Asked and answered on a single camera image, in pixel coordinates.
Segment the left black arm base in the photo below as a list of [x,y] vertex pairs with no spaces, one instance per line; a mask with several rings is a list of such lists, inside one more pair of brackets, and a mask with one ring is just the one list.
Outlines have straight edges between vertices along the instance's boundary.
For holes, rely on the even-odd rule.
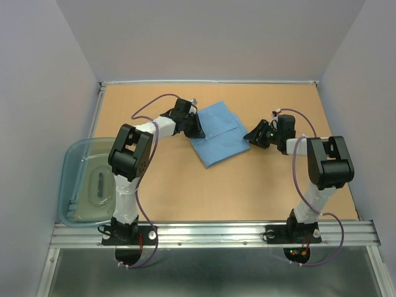
[[109,225],[103,225],[98,228],[102,234],[101,244],[103,246],[149,246],[156,245],[156,239],[149,237],[150,233],[154,233],[151,226],[139,225],[131,234],[116,236],[113,229]]

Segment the light blue long sleeve shirt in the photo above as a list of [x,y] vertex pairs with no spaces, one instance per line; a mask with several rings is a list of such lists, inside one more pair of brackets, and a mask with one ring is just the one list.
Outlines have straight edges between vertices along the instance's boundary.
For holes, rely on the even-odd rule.
[[199,110],[198,116],[205,137],[191,139],[191,144],[205,168],[250,150],[246,128],[224,101]]

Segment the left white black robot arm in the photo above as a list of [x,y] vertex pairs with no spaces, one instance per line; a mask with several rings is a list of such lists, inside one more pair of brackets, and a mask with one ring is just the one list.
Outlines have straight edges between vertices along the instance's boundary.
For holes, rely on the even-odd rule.
[[141,238],[138,235],[139,183],[160,139],[179,133],[189,139],[205,137],[196,104],[195,99],[176,97],[174,107],[157,118],[140,115],[141,108],[132,115],[132,119],[145,119],[146,123],[138,126],[123,124],[120,127],[108,155],[108,164],[114,174],[116,204],[110,224],[98,227],[102,245],[130,245]]

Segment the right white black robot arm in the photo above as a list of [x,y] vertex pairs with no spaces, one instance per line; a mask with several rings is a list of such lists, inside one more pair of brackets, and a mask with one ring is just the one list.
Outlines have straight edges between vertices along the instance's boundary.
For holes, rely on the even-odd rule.
[[296,165],[298,156],[307,158],[309,186],[299,191],[299,205],[291,210],[283,225],[267,225],[263,239],[269,244],[321,243],[318,219],[323,209],[338,189],[352,181],[355,169],[345,139],[342,136],[328,138],[296,137],[295,117],[273,112],[271,121],[261,120],[244,136],[250,144],[263,149],[271,145],[292,157]]

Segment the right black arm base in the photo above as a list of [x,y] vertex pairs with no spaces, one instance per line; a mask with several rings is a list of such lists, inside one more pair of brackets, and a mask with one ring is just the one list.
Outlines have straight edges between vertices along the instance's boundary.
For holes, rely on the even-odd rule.
[[286,225],[267,225],[262,239],[268,244],[319,244],[322,242],[321,236],[314,236],[314,231],[318,229],[317,225],[298,226],[295,229]]

